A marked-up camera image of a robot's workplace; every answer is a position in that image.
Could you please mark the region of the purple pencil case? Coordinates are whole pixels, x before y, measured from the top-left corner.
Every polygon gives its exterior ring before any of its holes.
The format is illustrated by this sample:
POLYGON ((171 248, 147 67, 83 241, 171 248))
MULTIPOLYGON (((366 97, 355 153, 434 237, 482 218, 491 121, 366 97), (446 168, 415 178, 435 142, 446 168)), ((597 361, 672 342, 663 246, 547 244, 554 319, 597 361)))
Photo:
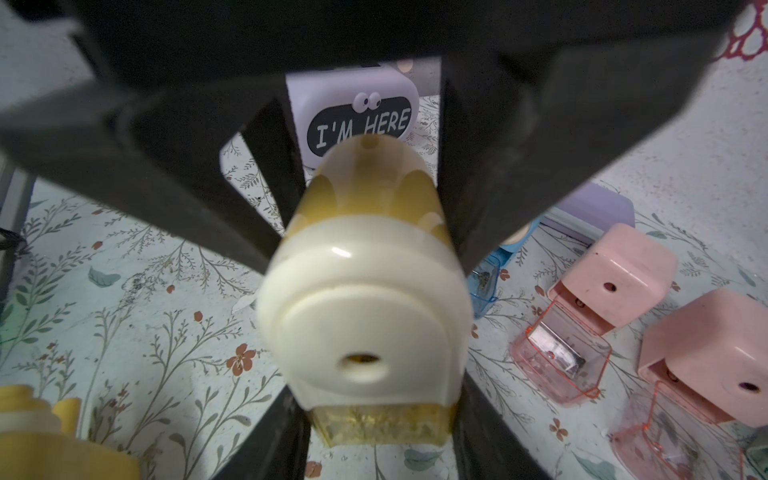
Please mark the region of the purple pencil case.
POLYGON ((629 198, 587 182, 547 210, 540 224, 591 245, 616 224, 635 227, 635 209, 629 198))

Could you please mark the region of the yellow sharpener shavings tray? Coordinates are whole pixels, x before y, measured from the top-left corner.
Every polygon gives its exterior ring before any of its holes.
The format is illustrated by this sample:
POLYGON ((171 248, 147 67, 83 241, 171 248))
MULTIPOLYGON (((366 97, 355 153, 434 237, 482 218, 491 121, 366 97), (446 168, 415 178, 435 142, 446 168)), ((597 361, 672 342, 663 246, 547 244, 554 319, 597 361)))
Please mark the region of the yellow sharpener shavings tray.
POLYGON ((436 404, 327 406, 308 417, 328 447, 341 445, 443 445, 457 406, 436 404))

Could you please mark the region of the pink pencil sharpener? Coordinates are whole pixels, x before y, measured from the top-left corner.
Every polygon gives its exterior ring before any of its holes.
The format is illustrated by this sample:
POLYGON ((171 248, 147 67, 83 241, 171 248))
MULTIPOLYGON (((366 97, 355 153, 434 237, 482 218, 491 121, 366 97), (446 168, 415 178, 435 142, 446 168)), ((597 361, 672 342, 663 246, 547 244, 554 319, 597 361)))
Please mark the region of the pink pencil sharpener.
POLYGON ((638 375, 699 419, 767 425, 767 307, 708 292, 648 327, 638 375))
POLYGON ((671 250, 631 226, 616 224, 566 270, 547 297, 603 336, 661 303, 677 265, 671 250))

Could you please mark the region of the clear sharpener shavings tray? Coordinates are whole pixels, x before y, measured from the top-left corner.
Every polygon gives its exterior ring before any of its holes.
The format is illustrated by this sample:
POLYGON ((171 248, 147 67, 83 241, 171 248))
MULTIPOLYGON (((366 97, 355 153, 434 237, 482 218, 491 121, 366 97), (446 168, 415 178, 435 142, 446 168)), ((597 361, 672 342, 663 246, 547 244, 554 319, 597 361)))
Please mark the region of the clear sharpener shavings tray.
POLYGON ((767 480, 767 440, 756 439, 745 449, 745 458, 760 479, 767 480))

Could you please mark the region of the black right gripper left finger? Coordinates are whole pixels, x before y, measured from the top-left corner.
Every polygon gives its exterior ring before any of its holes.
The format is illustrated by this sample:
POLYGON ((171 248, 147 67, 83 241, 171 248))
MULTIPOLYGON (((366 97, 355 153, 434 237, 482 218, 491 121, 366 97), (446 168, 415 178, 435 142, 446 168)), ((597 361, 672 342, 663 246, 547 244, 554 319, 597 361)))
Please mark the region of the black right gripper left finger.
POLYGON ((308 415, 285 386, 213 479, 304 479, 311 430, 308 415))

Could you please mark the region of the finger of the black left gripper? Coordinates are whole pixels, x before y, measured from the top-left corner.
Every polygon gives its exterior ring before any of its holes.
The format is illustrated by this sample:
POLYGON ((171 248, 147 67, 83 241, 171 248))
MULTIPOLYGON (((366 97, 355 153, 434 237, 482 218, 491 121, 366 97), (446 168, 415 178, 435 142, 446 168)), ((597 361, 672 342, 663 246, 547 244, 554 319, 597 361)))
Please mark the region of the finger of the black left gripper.
POLYGON ((674 118, 722 35, 444 57, 438 192, 462 269, 674 118))
POLYGON ((280 235, 222 172, 237 134, 288 221, 305 181, 283 75, 145 91, 88 81, 1 114, 10 161, 264 272, 280 235))

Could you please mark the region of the pink sharpener shavings tray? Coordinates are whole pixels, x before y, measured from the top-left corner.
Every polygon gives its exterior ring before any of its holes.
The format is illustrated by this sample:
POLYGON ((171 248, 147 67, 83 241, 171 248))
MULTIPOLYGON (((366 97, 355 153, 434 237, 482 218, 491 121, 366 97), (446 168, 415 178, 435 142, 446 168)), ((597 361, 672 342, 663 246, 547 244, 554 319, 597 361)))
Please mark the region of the pink sharpener shavings tray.
POLYGON ((628 398, 610 445, 635 479, 742 479, 743 456, 725 430, 662 382, 628 398))

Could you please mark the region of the blue sharpener shavings tray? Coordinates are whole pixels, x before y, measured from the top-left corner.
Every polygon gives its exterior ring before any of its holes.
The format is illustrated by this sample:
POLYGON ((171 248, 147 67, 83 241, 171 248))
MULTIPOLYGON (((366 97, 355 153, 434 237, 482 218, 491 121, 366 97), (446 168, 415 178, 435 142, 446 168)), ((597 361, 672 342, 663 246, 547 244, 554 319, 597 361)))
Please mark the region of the blue sharpener shavings tray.
POLYGON ((497 248, 475 266, 467 277, 475 319, 482 318, 497 301, 497 284, 510 256, 508 251, 497 248))

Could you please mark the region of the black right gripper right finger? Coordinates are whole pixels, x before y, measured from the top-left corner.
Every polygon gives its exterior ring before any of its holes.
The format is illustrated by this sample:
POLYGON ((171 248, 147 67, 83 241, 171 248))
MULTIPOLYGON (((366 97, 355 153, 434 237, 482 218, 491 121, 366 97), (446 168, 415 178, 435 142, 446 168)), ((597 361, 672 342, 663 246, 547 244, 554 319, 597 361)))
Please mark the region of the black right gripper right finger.
POLYGON ((548 480, 470 374, 463 376, 452 426, 460 480, 548 480))

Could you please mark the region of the purple tissue box holder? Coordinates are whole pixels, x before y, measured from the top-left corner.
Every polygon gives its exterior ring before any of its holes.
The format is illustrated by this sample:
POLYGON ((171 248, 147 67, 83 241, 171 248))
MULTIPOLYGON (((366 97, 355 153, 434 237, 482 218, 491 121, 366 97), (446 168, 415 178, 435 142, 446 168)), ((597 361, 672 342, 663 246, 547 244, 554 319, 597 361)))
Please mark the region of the purple tissue box holder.
POLYGON ((412 80, 381 64, 286 76, 303 165, 316 169, 336 144, 363 134, 405 140, 416 124, 412 80))

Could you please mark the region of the blue pencil sharpener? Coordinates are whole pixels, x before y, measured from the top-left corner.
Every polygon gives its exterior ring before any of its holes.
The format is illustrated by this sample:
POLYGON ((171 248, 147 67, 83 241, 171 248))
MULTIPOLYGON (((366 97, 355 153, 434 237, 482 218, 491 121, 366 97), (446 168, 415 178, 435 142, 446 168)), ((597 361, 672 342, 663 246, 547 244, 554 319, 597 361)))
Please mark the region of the blue pencil sharpener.
POLYGON ((493 257, 498 260, 502 269, 504 269, 507 264, 514 259, 525 242, 537 229, 539 223, 540 218, 537 217, 531 222, 525 224, 520 230, 504 240, 501 245, 493 252, 493 257))

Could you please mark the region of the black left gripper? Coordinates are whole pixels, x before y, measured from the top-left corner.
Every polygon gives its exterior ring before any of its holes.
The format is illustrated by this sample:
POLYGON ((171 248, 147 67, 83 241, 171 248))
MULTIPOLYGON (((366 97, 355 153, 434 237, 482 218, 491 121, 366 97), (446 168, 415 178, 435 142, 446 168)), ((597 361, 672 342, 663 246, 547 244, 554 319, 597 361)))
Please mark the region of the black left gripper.
POLYGON ((718 31, 740 1, 13 1, 71 20, 111 82, 167 85, 718 31))

